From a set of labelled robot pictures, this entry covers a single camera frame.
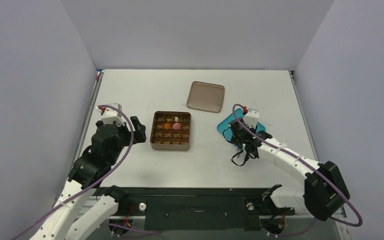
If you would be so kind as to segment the orange round cookie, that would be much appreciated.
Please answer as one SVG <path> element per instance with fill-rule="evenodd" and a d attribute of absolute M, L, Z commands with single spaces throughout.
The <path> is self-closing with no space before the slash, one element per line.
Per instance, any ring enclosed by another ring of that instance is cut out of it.
<path fill-rule="evenodd" d="M 164 125 L 163 125 L 163 128 L 165 129 L 165 130 L 170 130 L 171 128 L 172 128 L 172 125 L 170 124 L 170 123 L 165 123 Z"/>

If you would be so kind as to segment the gold cookie tin box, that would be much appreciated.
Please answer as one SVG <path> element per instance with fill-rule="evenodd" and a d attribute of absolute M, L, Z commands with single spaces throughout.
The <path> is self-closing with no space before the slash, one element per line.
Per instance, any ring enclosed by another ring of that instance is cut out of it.
<path fill-rule="evenodd" d="M 179 118 L 180 130 L 172 129 L 175 117 Z M 186 152 L 191 146 L 192 115 L 182 111 L 156 111 L 153 116 L 150 145 L 157 151 Z M 164 129 L 170 123 L 171 129 Z"/>

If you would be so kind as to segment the pink round sandwich cookie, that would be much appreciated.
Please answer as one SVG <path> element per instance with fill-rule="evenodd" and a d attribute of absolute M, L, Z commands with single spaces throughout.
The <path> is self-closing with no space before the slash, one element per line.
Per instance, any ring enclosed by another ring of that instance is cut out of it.
<path fill-rule="evenodd" d="M 172 125 L 172 129 L 173 130 L 180 130 L 182 127 L 182 125 L 179 123 L 179 122 L 175 122 L 173 125 Z"/>

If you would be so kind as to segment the brown tin lid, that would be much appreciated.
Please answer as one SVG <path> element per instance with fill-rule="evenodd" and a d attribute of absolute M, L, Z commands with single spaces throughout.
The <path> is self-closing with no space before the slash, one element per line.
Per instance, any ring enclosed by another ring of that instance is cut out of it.
<path fill-rule="evenodd" d="M 223 108 L 224 96 L 224 86 L 194 81 L 190 86 L 186 106 L 193 110 L 220 113 Z"/>

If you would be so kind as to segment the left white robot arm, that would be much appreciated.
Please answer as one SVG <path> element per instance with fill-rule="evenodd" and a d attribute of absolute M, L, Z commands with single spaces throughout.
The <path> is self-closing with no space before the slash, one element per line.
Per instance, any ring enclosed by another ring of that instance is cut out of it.
<path fill-rule="evenodd" d="M 123 117 L 120 113 L 104 113 L 96 123 L 91 145 L 74 162 L 57 204 L 46 214 L 33 240 L 65 240 L 70 236 L 85 239 L 110 212 L 123 215 L 129 210 L 125 197 L 105 196 L 98 202 L 98 213 L 89 210 L 85 216 L 77 218 L 96 188 L 124 160 L 120 157 L 122 150 L 130 151 L 132 145 L 146 141 L 145 125 L 136 116 L 131 116 L 127 122 L 122 121 Z"/>

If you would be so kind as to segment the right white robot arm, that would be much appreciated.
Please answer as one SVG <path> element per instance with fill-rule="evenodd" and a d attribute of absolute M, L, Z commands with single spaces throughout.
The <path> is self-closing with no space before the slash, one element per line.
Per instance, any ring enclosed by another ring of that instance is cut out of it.
<path fill-rule="evenodd" d="M 246 153 L 244 161 L 265 160 L 301 183 L 300 187 L 276 184 L 263 193 L 262 207 L 267 213 L 304 210 L 316 219 L 326 221 L 350 200 L 348 188 L 335 163 L 321 163 L 304 157 L 269 133 L 260 130 L 251 134 L 243 125 L 240 118 L 231 121 L 228 129 L 231 131 L 230 142 Z"/>

